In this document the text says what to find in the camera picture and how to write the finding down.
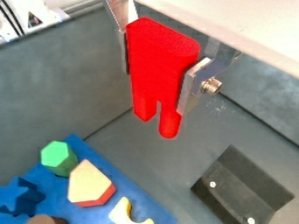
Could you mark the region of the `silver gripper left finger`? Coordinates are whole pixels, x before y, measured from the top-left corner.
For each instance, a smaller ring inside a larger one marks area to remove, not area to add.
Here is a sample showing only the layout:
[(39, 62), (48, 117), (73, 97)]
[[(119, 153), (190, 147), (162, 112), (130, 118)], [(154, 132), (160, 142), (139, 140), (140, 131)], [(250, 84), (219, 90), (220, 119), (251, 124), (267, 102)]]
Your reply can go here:
[(120, 44), (121, 67), (128, 74), (127, 62), (127, 25), (138, 20), (136, 5), (134, 0), (103, 0), (107, 14), (112, 20), (116, 38)]

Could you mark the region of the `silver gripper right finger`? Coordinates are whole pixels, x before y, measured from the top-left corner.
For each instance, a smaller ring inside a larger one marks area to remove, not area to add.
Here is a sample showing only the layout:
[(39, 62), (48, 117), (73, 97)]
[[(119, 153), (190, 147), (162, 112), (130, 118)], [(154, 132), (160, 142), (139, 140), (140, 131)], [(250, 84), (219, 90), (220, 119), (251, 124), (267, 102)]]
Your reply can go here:
[(203, 94), (215, 95), (220, 91), (222, 82), (216, 76), (238, 60), (242, 52), (208, 38), (204, 54), (200, 60), (186, 71), (182, 81), (182, 91), (176, 112), (183, 116), (199, 103)]

